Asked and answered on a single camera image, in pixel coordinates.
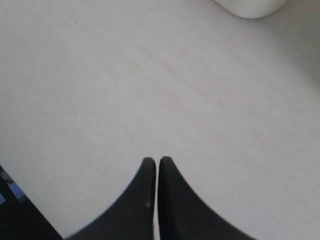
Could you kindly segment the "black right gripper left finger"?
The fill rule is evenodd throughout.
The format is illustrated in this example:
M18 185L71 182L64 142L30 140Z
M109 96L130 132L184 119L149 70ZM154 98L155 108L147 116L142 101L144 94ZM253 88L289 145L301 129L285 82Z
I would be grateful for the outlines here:
M153 240L156 163L142 160L134 178L103 214L69 240Z

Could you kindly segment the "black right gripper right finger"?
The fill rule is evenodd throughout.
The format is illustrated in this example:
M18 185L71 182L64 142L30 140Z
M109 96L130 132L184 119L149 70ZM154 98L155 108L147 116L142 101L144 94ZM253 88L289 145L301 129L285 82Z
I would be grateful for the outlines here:
M198 197L173 159L164 156L158 173L158 224L162 240L246 240L248 235Z

